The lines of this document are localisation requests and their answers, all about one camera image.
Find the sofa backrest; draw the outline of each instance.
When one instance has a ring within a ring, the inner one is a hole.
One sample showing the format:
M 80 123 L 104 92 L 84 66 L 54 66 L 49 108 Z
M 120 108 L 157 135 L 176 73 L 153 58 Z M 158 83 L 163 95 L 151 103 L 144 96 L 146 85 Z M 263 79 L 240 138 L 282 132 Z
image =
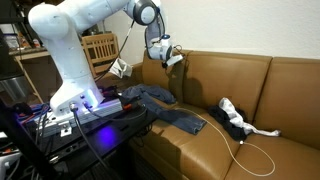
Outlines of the sofa backrest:
M 190 51 L 187 50 L 182 51 L 186 56 L 189 52 Z M 146 85 L 159 85 L 169 90 L 178 101 L 182 102 L 184 68 L 184 60 L 166 69 L 162 68 L 162 61 L 150 59 L 145 51 L 142 62 L 143 83 Z
M 202 108 L 227 97 L 235 107 L 254 117 L 272 57 L 193 51 L 186 61 L 185 103 Z
M 254 125 L 320 149 L 320 60 L 274 58 Z

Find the blue light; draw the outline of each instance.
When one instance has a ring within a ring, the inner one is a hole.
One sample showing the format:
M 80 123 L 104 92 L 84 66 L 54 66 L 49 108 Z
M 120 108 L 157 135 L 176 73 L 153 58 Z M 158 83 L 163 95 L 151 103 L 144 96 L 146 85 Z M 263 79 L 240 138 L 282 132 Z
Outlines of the blue light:
M 112 129 L 111 126 L 106 126 L 99 130 L 97 134 L 97 141 L 99 142 L 99 146 L 103 148 L 112 148 L 116 145 L 116 134 L 115 130 Z
M 97 107 L 99 103 L 91 89 L 88 90 L 88 96 L 89 96 L 88 98 L 89 104 L 94 108 Z

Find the clothing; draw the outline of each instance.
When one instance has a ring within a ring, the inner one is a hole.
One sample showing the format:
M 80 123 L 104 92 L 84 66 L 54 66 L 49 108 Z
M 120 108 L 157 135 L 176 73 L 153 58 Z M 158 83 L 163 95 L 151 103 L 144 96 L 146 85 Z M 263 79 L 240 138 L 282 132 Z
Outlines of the clothing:
M 272 132 L 256 129 L 253 125 L 243 121 L 243 117 L 236 111 L 233 104 L 228 98 L 222 98 L 219 102 L 219 107 L 223 109 L 229 116 L 230 122 L 236 127 L 243 128 L 244 132 L 248 135 L 251 132 L 265 136 L 280 136 L 280 131 L 275 130 Z
M 174 96 L 160 86 L 147 86 L 144 84 L 139 84 L 124 90 L 122 92 L 122 96 L 124 98 L 134 98 L 136 96 L 140 96 L 141 102 L 145 104 L 149 111 L 157 114 L 159 119 L 166 121 L 188 133 L 197 134 L 206 124 L 206 121 L 188 113 L 178 110 L 168 110 L 154 102 L 151 97 L 154 97 L 167 104 L 173 104 L 176 102 Z
M 244 141 L 247 139 L 243 128 L 236 127 L 230 122 L 228 114 L 219 106 L 211 106 L 208 108 L 208 113 L 220 123 L 224 130 L 228 132 L 230 137 L 235 141 Z

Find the floor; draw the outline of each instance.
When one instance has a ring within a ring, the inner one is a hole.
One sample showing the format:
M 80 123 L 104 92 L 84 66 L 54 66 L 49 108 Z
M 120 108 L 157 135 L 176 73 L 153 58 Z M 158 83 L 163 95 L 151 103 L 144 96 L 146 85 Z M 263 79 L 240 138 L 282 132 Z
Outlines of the floor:
M 153 167 L 149 165 L 140 155 L 133 152 L 130 147 L 122 148 L 108 161 L 112 168 L 118 173 L 121 180 L 164 180 Z M 106 173 L 100 164 L 95 165 L 85 172 L 77 180 L 105 180 Z

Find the wooden furniture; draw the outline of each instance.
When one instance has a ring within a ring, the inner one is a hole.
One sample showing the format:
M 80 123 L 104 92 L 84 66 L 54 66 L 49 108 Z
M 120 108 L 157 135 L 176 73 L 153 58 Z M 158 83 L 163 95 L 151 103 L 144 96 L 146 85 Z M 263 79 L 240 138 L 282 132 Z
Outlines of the wooden furniture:
M 9 55 L 19 64 L 39 103 L 49 101 L 52 92 L 62 83 L 49 52 L 45 48 L 36 48 L 12 51 Z
M 113 33 L 84 36 L 82 43 L 94 78 L 108 69 L 119 55 L 117 36 Z

